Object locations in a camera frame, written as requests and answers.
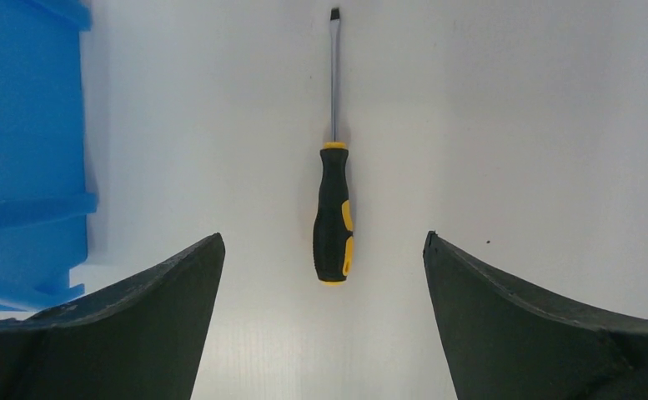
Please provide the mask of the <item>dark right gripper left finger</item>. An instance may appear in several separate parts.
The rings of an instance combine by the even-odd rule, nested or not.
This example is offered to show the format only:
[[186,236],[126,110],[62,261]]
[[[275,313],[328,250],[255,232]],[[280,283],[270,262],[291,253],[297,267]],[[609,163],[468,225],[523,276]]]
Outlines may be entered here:
[[188,399],[225,258],[213,234],[24,320],[0,320],[0,399]]

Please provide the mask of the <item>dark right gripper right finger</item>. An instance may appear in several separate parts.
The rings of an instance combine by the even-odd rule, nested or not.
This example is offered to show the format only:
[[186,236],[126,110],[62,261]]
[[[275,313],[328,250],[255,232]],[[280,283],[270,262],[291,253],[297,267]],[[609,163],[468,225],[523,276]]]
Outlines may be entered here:
[[424,270],[460,399],[648,399],[648,320],[561,296],[429,232]]

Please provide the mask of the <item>black yellow screwdriver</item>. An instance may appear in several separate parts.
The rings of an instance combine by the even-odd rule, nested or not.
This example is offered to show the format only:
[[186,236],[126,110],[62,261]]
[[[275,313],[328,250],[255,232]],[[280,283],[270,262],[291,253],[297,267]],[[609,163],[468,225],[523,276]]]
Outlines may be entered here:
[[347,144],[339,137],[340,8],[329,15],[330,140],[319,151],[322,176],[313,227],[314,268],[320,282],[338,286],[347,280],[354,257],[354,224],[347,182]]

